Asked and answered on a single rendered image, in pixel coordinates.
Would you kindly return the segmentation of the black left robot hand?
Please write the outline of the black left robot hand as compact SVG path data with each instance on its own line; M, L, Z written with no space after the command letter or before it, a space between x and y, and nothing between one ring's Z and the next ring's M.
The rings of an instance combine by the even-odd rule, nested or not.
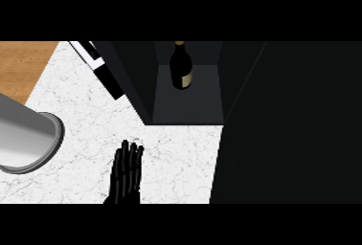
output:
M115 150L109 195L105 204L140 204L142 158L145 148L127 140Z

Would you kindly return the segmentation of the dark grey cabinet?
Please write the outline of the dark grey cabinet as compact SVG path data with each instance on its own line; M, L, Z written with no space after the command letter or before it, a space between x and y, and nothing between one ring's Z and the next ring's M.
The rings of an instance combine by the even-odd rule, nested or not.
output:
M171 82L171 41L97 41L96 50L146 125L223 125L263 41L188 41L191 86Z

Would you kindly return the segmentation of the dark wine bottle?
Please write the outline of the dark wine bottle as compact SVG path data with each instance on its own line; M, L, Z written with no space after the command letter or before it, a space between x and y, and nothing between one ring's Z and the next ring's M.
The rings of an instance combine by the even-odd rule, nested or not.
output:
M186 89L192 81L192 60L183 41L176 42L176 50L170 59L170 72L174 87L180 90Z

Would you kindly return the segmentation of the dark grey cabinet door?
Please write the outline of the dark grey cabinet door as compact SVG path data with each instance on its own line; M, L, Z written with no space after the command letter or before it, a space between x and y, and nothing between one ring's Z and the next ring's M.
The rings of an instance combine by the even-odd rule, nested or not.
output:
M362 203L362 41L266 44L222 129L210 202Z

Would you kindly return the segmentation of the grey metal pot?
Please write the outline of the grey metal pot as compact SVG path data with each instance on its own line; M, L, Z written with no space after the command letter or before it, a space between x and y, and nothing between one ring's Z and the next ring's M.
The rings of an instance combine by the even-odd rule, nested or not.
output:
M0 170L25 174L53 157L64 140L62 120L0 93Z

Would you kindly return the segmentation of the black and white appliance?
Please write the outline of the black and white appliance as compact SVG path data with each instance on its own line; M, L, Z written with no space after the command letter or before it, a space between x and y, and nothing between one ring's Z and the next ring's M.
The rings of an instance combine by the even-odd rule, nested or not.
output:
M124 95L124 92L93 43L90 41L71 41L69 44L95 76L100 80L112 98L117 100Z

